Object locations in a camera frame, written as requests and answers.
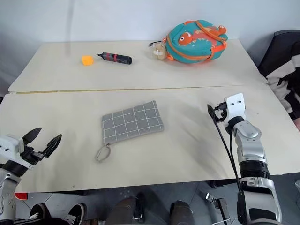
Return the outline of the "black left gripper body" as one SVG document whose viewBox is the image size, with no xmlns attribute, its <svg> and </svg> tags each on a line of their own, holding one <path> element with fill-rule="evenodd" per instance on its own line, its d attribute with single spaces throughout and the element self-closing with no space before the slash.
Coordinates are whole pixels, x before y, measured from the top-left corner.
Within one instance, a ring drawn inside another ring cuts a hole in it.
<svg viewBox="0 0 300 225">
<path fill-rule="evenodd" d="M 27 169 L 31 169 L 34 165 L 36 165 L 44 158 L 44 151 L 34 151 L 34 148 L 28 145 L 24 145 L 23 147 L 24 151 L 20 153 L 20 157 Z"/>
</svg>

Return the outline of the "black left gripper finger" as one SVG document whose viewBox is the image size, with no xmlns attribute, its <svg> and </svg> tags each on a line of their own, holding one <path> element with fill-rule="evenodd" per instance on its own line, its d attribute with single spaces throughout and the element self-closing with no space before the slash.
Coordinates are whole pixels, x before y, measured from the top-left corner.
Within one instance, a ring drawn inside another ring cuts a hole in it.
<svg viewBox="0 0 300 225">
<path fill-rule="evenodd" d="M 27 134 L 25 134 L 22 139 L 23 139 L 23 143 L 24 144 L 29 144 L 31 143 L 39 134 L 39 132 L 41 131 L 41 127 L 35 128 L 31 131 L 29 131 Z"/>
<path fill-rule="evenodd" d="M 54 137 L 48 144 L 45 150 L 43 151 L 43 156 L 48 158 L 51 154 L 57 149 L 59 143 L 61 142 L 62 134 Z"/>
</svg>

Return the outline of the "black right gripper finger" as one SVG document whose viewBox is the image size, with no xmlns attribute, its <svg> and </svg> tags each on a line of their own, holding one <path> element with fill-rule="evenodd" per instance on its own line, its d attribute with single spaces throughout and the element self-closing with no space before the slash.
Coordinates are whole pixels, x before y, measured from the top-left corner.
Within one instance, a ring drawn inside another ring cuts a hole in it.
<svg viewBox="0 0 300 225">
<path fill-rule="evenodd" d="M 207 104 L 207 109 L 208 109 L 209 116 L 214 121 L 215 120 L 215 109 L 211 105 L 209 105 L 209 104 Z"/>
</svg>

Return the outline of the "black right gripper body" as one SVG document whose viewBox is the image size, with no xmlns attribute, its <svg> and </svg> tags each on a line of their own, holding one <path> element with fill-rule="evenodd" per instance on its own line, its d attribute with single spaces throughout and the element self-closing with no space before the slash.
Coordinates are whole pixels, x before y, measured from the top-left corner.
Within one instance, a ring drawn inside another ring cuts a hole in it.
<svg viewBox="0 0 300 225">
<path fill-rule="evenodd" d="M 213 109 L 213 121 L 215 123 L 224 122 L 227 117 L 227 103 L 222 102 Z"/>
</svg>

